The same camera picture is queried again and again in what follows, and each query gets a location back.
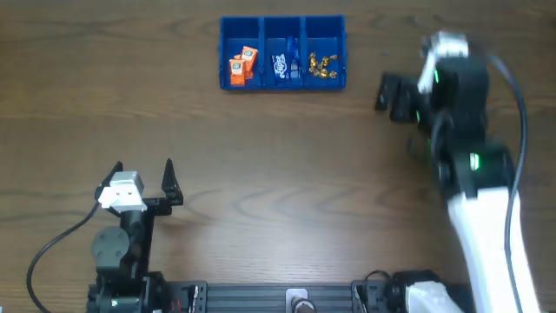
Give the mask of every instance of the green light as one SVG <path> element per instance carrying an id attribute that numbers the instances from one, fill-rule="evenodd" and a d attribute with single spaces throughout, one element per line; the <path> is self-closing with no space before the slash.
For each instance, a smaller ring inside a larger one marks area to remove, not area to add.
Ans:
<path id="1" fill-rule="evenodd" d="M 480 167 L 480 157 L 476 153 L 471 153 L 469 155 L 469 165 L 471 166 L 472 171 L 476 171 Z"/>
<path id="2" fill-rule="evenodd" d="M 436 69 L 434 69 L 434 81 L 435 81 L 436 83 L 438 83 L 439 80 L 440 80 L 440 79 L 438 78 L 438 71 L 437 71 Z"/>

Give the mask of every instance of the blue plastic container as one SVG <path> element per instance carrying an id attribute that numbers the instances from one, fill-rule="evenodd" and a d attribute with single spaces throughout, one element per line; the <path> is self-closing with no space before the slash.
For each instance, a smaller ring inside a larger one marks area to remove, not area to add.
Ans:
<path id="1" fill-rule="evenodd" d="M 222 17 L 220 25 L 220 86 L 224 90 L 340 90 L 346 86 L 346 30 L 344 16 L 310 17 Z M 300 76 L 289 83 L 275 83 L 270 57 L 288 53 L 286 41 L 295 38 L 300 51 Z M 232 86 L 229 59 L 242 53 L 243 46 L 259 50 L 254 77 L 245 86 Z M 308 59 L 316 53 L 338 55 L 327 67 L 337 78 L 322 79 L 309 72 Z"/>

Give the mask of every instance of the wooden table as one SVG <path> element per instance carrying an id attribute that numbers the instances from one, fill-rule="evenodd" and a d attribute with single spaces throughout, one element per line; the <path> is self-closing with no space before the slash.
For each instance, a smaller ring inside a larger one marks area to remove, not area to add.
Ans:
<path id="1" fill-rule="evenodd" d="M 517 0 L 2 1 L 0 306 L 36 312 L 24 277 L 87 214 L 120 160 L 159 195 L 167 157 L 186 204 L 156 220 L 151 269 L 210 283 L 349 282 L 370 270 L 467 274 L 414 126 L 375 115 L 383 70 L 418 74 L 422 36 L 471 31 L 515 70 L 530 113 L 521 195 L 539 300 L 556 310 L 556 6 Z M 218 84 L 220 15 L 345 14 L 342 93 L 232 94 Z M 518 146 L 511 94 L 493 76 L 490 132 Z M 83 311 L 105 211 L 36 267 L 54 312 Z"/>

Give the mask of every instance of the wood grain surface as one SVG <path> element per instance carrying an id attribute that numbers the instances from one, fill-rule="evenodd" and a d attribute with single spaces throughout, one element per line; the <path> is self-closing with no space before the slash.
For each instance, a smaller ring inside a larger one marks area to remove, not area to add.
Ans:
<path id="1" fill-rule="evenodd" d="M 345 14 L 341 93 L 224 92 L 221 15 Z M 370 270 L 467 273 L 414 126 L 375 115 L 383 70 L 418 74 L 422 36 L 464 30 L 507 60 L 526 93 L 522 222 L 544 310 L 556 310 L 556 4 L 540 0 L 49 0 L 0 2 L 0 306 L 37 312 L 31 258 L 81 220 L 118 160 L 160 194 L 167 157 L 186 203 L 156 220 L 152 270 L 210 283 L 349 282 Z M 519 122 L 493 76 L 490 132 Z M 41 259 L 54 312 L 83 312 L 100 211 Z"/>

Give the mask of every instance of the orange tic tac box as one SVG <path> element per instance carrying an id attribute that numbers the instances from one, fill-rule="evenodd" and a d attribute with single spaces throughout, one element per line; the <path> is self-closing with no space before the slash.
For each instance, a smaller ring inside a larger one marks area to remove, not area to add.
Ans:
<path id="1" fill-rule="evenodd" d="M 245 61 L 244 60 L 229 60 L 229 81 L 232 86 L 245 85 Z"/>
<path id="2" fill-rule="evenodd" d="M 242 60 L 245 60 L 245 70 L 247 70 L 248 76 L 253 77 L 253 68 L 255 67 L 255 62 L 257 61 L 257 56 L 259 55 L 259 50 L 255 48 L 249 48 L 247 46 L 243 47 L 242 50 Z"/>

